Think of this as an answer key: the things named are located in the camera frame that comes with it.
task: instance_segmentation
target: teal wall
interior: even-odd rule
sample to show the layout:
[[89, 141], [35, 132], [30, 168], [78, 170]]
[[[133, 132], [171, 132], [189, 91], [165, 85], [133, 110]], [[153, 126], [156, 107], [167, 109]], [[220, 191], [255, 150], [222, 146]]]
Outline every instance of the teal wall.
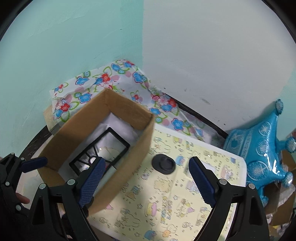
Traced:
[[288, 83], [283, 87], [280, 99], [284, 110], [279, 116], [277, 137], [283, 140], [296, 128], [296, 68], [294, 68]]
[[143, 0], [33, 0], [0, 41], [0, 156], [45, 126], [49, 90], [124, 57], [142, 65]]

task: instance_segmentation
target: open brown cardboard box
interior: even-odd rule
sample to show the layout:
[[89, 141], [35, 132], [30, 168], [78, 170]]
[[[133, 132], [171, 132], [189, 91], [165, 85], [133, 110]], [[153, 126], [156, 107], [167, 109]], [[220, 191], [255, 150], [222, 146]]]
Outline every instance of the open brown cardboard box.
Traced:
[[[281, 152], [282, 162], [288, 166], [288, 170], [293, 173], [294, 180], [293, 184], [296, 185], [296, 163], [292, 155], [287, 151]], [[288, 200], [281, 206], [278, 207], [280, 193], [285, 188], [281, 183], [271, 183], [264, 188], [264, 195], [269, 198], [268, 204], [265, 207], [266, 214], [272, 214], [271, 226], [277, 226], [290, 221], [293, 206], [295, 201], [295, 192], [288, 198]]]
[[89, 208], [90, 215], [104, 209], [112, 201], [147, 155], [153, 133], [153, 114], [113, 90], [105, 89], [68, 120], [40, 154], [48, 159], [47, 166], [38, 169], [43, 181], [49, 187], [63, 185], [65, 181], [58, 174], [59, 168], [110, 113], [134, 129], [144, 131], [112, 178], [96, 194]]

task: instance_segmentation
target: blue gripper pad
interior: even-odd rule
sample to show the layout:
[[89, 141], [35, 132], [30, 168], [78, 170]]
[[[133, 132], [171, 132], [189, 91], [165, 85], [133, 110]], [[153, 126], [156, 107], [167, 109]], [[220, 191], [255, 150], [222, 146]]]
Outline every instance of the blue gripper pad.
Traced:
[[196, 163], [194, 158], [190, 158], [189, 160], [189, 172], [193, 177], [193, 180], [206, 204], [209, 204], [211, 208], [216, 205], [215, 200], [215, 190], [209, 180], [207, 179], [204, 172], [201, 170], [199, 165]]
[[19, 170], [23, 173], [30, 172], [32, 170], [44, 167], [47, 165], [46, 157], [38, 157], [28, 161], [23, 161], [19, 167]]
[[94, 167], [88, 178], [86, 179], [85, 183], [82, 185], [80, 189], [80, 199], [79, 205], [80, 207], [84, 207], [85, 204], [90, 203], [91, 198], [96, 190], [106, 167], [105, 159], [101, 158], [101, 160], [97, 163]]

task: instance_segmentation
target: floral plastic sheet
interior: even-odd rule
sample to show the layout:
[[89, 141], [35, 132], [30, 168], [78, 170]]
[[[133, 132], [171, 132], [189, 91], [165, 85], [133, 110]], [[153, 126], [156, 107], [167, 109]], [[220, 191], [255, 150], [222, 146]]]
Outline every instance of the floral plastic sheet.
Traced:
[[50, 91], [53, 118], [65, 123], [104, 88], [139, 103], [155, 114], [155, 122], [198, 140], [221, 147], [224, 139], [152, 84], [132, 62], [121, 59], [69, 79]]

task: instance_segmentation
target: blue foil balloon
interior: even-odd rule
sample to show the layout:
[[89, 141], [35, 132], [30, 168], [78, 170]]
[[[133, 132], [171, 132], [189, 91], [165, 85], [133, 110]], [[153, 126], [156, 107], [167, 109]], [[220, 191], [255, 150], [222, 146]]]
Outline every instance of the blue foil balloon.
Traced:
[[279, 162], [281, 150], [294, 152], [296, 142], [293, 137], [286, 141], [276, 138], [278, 116], [283, 111], [283, 102], [278, 99], [275, 110], [263, 121], [249, 129], [234, 129], [228, 135], [223, 149], [244, 158], [247, 164], [247, 184], [253, 183], [260, 195], [263, 206], [268, 198], [263, 194], [263, 187], [274, 181], [281, 181], [289, 187], [293, 174], [286, 172]]

